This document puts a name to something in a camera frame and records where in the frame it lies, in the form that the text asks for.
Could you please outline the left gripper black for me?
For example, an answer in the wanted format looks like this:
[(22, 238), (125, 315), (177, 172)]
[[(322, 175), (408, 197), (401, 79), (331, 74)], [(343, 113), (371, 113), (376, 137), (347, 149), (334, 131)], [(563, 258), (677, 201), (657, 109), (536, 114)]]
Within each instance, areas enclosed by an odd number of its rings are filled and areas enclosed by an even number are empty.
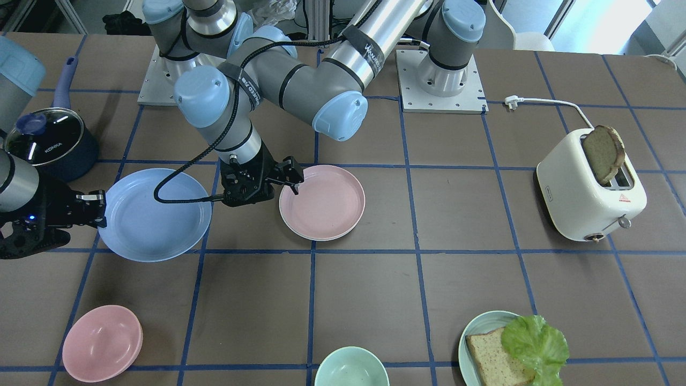
[(293, 156), (277, 163), (263, 143), (259, 152), (247, 163), (221, 161), (220, 170), (221, 185), (225, 190), (221, 202), (228, 207), (240, 207), (274, 198), (272, 184), (289, 186), (297, 196), (300, 183), (304, 182), (302, 166)]

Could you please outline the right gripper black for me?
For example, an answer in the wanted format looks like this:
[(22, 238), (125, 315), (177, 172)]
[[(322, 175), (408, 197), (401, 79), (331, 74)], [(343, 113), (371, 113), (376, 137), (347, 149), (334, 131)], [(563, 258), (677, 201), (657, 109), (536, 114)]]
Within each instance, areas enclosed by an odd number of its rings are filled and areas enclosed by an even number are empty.
[(12, 233), (2, 235), (1, 259), (19, 259), (70, 242), (66, 229), (88, 225), (105, 228), (106, 192), (71, 190), (63, 181), (42, 177), (34, 196), (21, 208), (2, 213)]

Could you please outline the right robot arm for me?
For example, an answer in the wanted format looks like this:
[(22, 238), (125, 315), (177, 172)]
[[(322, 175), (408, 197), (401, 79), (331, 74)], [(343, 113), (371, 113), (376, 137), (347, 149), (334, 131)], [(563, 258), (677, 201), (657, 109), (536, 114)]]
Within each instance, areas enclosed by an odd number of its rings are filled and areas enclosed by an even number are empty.
[(41, 137), (47, 118), (58, 115), (77, 134), (58, 139), (59, 156), (67, 161), (58, 173), (37, 164), (36, 153), (25, 159), (2, 148), (2, 224), (12, 225), (12, 233), (2, 237), (2, 259), (64, 246), (71, 239), (68, 229), (83, 225), (98, 229), (114, 253), (131, 261), (166, 261), (189, 251), (209, 228), (213, 201), (223, 195), (190, 199), (190, 194), (203, 193), (203, 186), (188, 174), (164, 168), (130, 174), (108, 191), (71, 190), (67, 179), (93, 166), (98, 147), (76, 151), (88, 130), (67, 108), (68, 98), (56, 98), (57, 107), (20, 116), (44, 74), (36, 56), (2, 38), (2, 132), (10, 134), (21, 122), (36, 122)]

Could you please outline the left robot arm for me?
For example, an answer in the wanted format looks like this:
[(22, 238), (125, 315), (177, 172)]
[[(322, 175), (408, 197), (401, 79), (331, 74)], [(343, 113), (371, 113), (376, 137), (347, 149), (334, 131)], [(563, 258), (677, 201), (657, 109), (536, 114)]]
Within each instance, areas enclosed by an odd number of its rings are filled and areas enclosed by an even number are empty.
[(267, 201), (274, 185), (293, 193), (304, 182), (292, 156), (277, 162), (249, 113), (267, 100), (310, 124), (316, 132), (342, 142), (355, 134), (368, 110), (363, 91), (382, 70), (405, 34), (426, 42), (422, 66), (429, 93), (460, 93), (460, 77), (481, 40), (487, 17), (476, 1), (368, 1), (336, 39), (316, 68), (301, 63), (290, 41), (274, 27), (252, 33), (219, 66), (197, 66), (179, 76), (174, 98), (186, 120), (208, 148), (180, 168), (183, 172), (209, 152), (220, 158), (223, 193), (192, 199), (240, 207)]

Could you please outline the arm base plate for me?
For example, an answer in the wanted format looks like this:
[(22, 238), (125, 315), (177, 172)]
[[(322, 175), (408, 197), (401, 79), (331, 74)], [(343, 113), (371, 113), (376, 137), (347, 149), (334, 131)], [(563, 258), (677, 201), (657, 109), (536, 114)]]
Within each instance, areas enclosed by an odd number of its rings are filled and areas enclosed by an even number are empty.
[(488, 112), (477, 64), (470, 58), (465, 68), (439, 68), (424, 50), (396, 51), (402, 109), (409, 113)]
[(140, 86), (138, 103), (144, 106), (176, 107), (174, 85), (179, 76), (191, 69), (192, 64), (192, 60), (162, 58), (156, 46)]

